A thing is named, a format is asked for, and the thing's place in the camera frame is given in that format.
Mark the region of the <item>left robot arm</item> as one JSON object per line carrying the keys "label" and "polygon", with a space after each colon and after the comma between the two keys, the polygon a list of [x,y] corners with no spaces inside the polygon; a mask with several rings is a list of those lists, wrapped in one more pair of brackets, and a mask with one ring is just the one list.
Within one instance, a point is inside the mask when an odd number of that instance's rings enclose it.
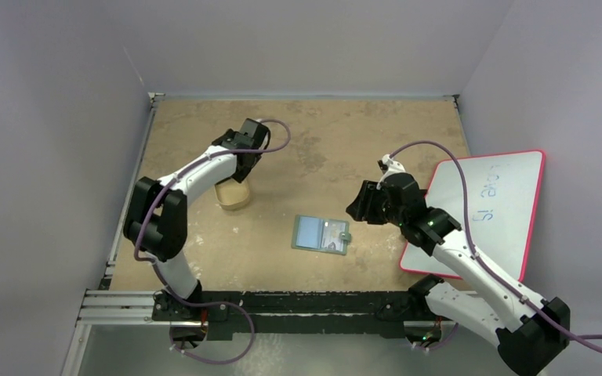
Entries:
{"label": "left robot arm", "polygon": [[123,235],[132,242],[133,258],[152,266],[164,292],[173,298],[172,311],[182,320],[195,319],[206,306],[201,282],[183,253],[188,208],[219,183],[242,183],[263,154],[272,152],[267,122],[247,118],[240,129],[227,129],[193,161],[161,178],[143,177],[133,187]]}

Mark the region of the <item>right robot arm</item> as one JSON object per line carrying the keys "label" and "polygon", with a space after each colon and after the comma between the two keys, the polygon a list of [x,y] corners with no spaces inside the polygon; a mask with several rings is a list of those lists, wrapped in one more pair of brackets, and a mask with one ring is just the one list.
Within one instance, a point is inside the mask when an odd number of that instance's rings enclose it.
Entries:
{"label": "right robot arm", "polygon": [[454,320],[496,347],[517,375],[540,374],[568,347],[569,306],[558,297],[542,297],[506,274],[474,246],[464,225],[426,204],[410,174],[365,180],[346,213],[357,222],[395,225],[409,244],[443,263],[477,293],[457,291],[429,275],[408,299],[414,316],[426,319],[435,313]]}

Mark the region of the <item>green card holder wallet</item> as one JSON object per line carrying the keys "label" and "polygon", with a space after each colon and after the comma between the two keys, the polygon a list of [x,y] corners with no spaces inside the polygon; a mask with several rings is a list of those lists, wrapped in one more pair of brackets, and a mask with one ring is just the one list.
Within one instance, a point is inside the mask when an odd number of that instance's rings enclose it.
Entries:
{"label": "green card holder wallet", "polygon": [[343,239],[346,241],[346,251],[344,253],[334,253],[331,251],[322,251],[320,249],[321,234],[325,221],[337,220],[338,219],[326,219],[308,215],[297,215],[295,217],[293,229],[292,229],[292,240],[291,248],[300,249],[305,251],[316,251],[325,254],[334,255],[346,255],[348,245],[352,240],[350,233],[350,224],[347,221],[347,231],[343,234]]}

